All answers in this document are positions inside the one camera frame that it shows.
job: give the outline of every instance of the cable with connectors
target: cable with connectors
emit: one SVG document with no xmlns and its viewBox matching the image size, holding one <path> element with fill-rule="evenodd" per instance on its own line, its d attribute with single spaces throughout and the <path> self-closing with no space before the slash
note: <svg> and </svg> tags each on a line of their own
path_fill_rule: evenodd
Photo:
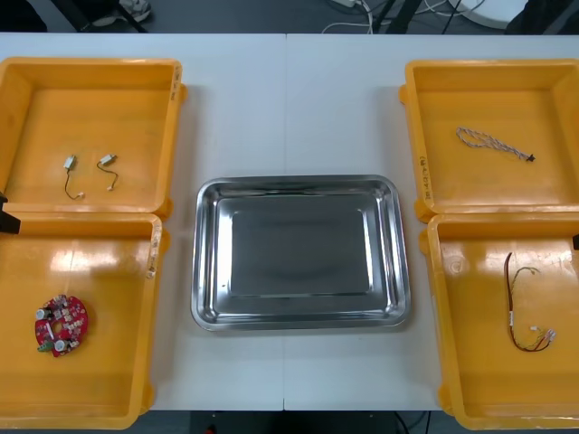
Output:
<svg viewBox="0 0 579 434">
<path fill-rule="evenodd" d="M 80 192 L 76 196 L 71 196 L 69 193 L 69 181 L 71 180 L 71 170 L 74 169 L 76 166 L 76 156 L 69 156 L 64 160 L 64 168 L 66 169 L 66 182 L 64 183 L 64 192 L 67 196 L 69 196 L 73 201 L 77 199 L 82 199 L 84 197 L 84 193 Z"/>
<path fill-rule="evenodd" d="M 115 189 L 115 184 L 117 183 L 117 180 L 119 179 L 119 174 L 117 172 L 112 171 L 112 170 L 105 169 L 103 166 L 112 165 L 116 159 L 117 159 L 117 156 L 115 156 L 114 154 L 107 154 L 107 155 L 103 156 L 100 159 L 100 161 L 97 163 L 97 167 L 99 168 L 99 170 L 101 170 L 107 174 L 115 175 L 114 181 L 112 182 L 111 185 L 109 185 L 107 187 L 107 190 L 109 190 L 110 192 L 112 192 Z"/>
</svg>

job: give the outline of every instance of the capacitor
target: capacitor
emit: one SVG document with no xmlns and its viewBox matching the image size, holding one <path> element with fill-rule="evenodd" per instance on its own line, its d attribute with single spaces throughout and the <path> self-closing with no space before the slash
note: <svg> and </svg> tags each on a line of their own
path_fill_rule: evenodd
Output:
<svg viewBox="0 0 579 434">
<path fill-rule="evenodd" d="M 36 321 L 48 318 L 52 315 L 52 311 L 49 308 L 38 309 L 36 311 Z"/>
<path fill-rule="evenodd" d="M 69 341 L 65 341 L 63 339 L 59 339 L 58 341 L 56 341 L 54 343 L 54 349 L 56 351 L 58 351 L 59 353 L 62 353 L 64 351 L 66 351 L 66 349 L 69 347 Z"/>
<path fill-rule="evenodd" d="M 42 345 L 38 347 L 40 353 L 49 353 L 54 348 L 52 341 L 44 341 Z"/>
</svg>

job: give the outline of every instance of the tray rim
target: tray rim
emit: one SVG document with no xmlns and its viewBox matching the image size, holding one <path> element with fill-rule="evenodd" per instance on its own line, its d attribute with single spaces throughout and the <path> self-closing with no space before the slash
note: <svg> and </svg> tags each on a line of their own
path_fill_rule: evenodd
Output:
<svg viewBox="0 0 579 434">
<path fill-rule="evenodd" d="M 579 212 L 579 203 L 570 204 L 495 204 L 495 205 L 439 205 L 431 194 L 432 179 L 428 163 L 428 153 L 424 132 L 422 128 L 422 116 L 417 99 L 416 80 L 414 70 L 416 68 L 513 68 L 513 67 L 539 67 L 539 66 L 569 66 L 579 69 L 579 60 L 567 59 L 509 59 L 509 60 L 416 60 L 406 64 L 404 69 L 405 84 L 398 90 L 399 100 L 405 105 L 406 124 L 410 138 L 410 148 L 413 154 L 413 171 L 416 185 L 417 199 L 414 210 L 418 220 L 428 223 L 437 214 L 451 213 L 484 213 L 484 212 Z"/>
<path fill-rule="evenodd" d="M 170 245 L 169 233 L 161 219 L 152 213 L 110 212 L 14 212 L 14 216 L 29 222 L 143 222 L 151 225 L 149 267 L 155 267 L 153 278 L 144 278 L 143 298 L 137 324 L 138 337 L 135 360 L 131 371 L 131 385 L 124 414 L 118 416 L 54 417 L 2 417 L 0 429 L 126 429 L 147 412 L 153 404 L 155 393 L 150 380 L 150 365 L 155 337 L 155 317 L 163 258 Z"/>
<path fill-rule="evenodd" d="M 570 429 L 579 428 L 579 419 L 565 417 L 473 417 L 467 414 L 461 388 L 456 340 L 452 329 L 451 302 L 448 296 L 446 278 L 433 271 L 435 265 L 442 264 L 439 226 L 446 223 L 489 223 L 500 219 L 502 222 L 569 222 L 579 223 L 579 212 L 505 212 L 499 214 L 438 214 L 429 221 L 427 229 L 426 256 L 429 283 L 431 287 L 432 310 L 436 326 L 442 380 L 438 397 L 444 411 L 451 414 L 460 425 L 467 429 Z"/>
<path fill-rule="evenodd" d="M 399 238 L 397 242 L 398 254 L 400 259 L 400 279 L 403 281 L 403 302 L 404 311 L 401 315 L 396 318 L 395 322 L 386 322 L 384 320 L 376 319 L 353 319 L 353 320 L 342 320 L 339 325 L 336 325 L 335 321 L 332 320 L 318 320 L 318 321 L 300 321 L 300 322 L 262 322 L 262 323 L 239 323 L 232 326 L 231 323 L 227 324 L 214 324 L 207 322 L 198 312 L 197 300 L 199 298 L 199 287 L 197 285 L 198 276 L 201 272 L 198 267 L 198 252 L 200 249 L 200 239 L 202 231 L 202 219 L 203 219 L 203 197 L 206 190 L 214 184 L 219 183 L 230 183 L 230 182 L 263 182 L 267 180 L 282 180 L 285 182 L 309 182 L 315 183 L 319 180 L 336 180 L 336 181 L 377 181 L 385 184 L 390 190 L 393 203 L 394 219 L 398 223 L 398 231 L 396 234 Z M 406 257 L 405 240 L 403 233 L 403 221 L 400 208 L 400 200 L 398 191 L 395 185 L 386 177 L 381 175 L 271 175 L 271 176 L 236 176 L 236 177 L 219 177 L 214 178 L 205 182 L 196 198 L 196 209 L 195 209 L 195 236 L 194 236 L 194 257 L 193 257 L 193 279 L 191 283 L 191 314 L 195 322 L 201 326 L 203 329 L 210 332 L 223 332 L 223 331 L 251 331 L 251 330 L 299 330 L 299 329 L 320 329 L 320 328 L 352 328 L 352 327 L 368 327 L 368 326 L 383 326 L 383 327 L 394 327 L 398 326 L 410 316 L 412 312 L 412 296 L 410 291 L 410 278 L 408 271 L 408 259 Z"/>
<path fill-rule="evenodd" d="M 175 59 L 143 59 L 143 58 L 83 58 L 83 57 L 8 57 L 0 62 L 0 88 L 4 86 L 5 73 L 11 65 L 92 65 L 92 66 L 153 66 L 166 65 L 173 68 L 173 78 L 167 90 L 175 93 L 174 98 L 168 98 L 165 116 L 165 129 L 160 155 L 158 158 L 158 173 L 154 201 L 150 205 L 94 205 L 94 204 L 51 204 L 51 203 L 15 203 L 8 202 L 5 210 L 9 212 L 144 212 L 153 213 L 166 219 L 173 211 L 169 197 L 173 178 L 173 164 L 176 148 L 176 136 L 181 104 L 187 97 L 187 89 L 181 83 L 183 66 Z"/>
</svg>

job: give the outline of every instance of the circuit board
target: circuit board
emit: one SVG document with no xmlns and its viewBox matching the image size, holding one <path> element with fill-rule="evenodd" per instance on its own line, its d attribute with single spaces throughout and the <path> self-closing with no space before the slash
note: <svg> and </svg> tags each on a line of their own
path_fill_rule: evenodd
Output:
<svg viewBox="0 0 579 434">
<path fill-rule="evenodd" d="M 78 348 L 89 328 L 86 307 L 76 297 L 57 296 L 36 313 L 36 341 L 41 352 L 61 357 Z"/>
</svg>

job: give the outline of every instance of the yellow plastic tray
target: yellow plastic tray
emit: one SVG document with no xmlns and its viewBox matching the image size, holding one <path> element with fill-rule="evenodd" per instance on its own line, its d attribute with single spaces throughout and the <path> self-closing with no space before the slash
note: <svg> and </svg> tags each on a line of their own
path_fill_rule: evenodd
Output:
<svg viewBox="0 0 579 434">
<path fill-rule="evenodd" d="M 579 428 L 579 213 L 447 214 L 422 233 L 437 322 L 441 406 L 469 429 Z M 517 338 L 556 331 L 543 352 L 510 340 L 504 263 Z"/>
<path fill-rule="evenodd" d="M 124 429 L 152 403 L 148 375 L 168 234 L 152 214 L 18 213 L 0 234 L 1 428 Z M 89 333 L 55 359 L 36 350 L 34 312 L 80 298 Z"/>
<path fill-rule="evenodd" d="M 579 63 L 413 61 L 400 99 L 413 148 L 418 218 L 453 212 L 579 211 Z M 471 148 L 478 130 L 536 161 Z"/>
<path fill-rule="evenodd" d="M 166 218 L 186 89 L 172 60 L 13 58 L 0 65 L 0 191 L 8 212 L 152 212 Z M 97 163 L 107 154 L 118 160 Z M 64 192 L 67 156 L 76 155 Z"/>
</svg>

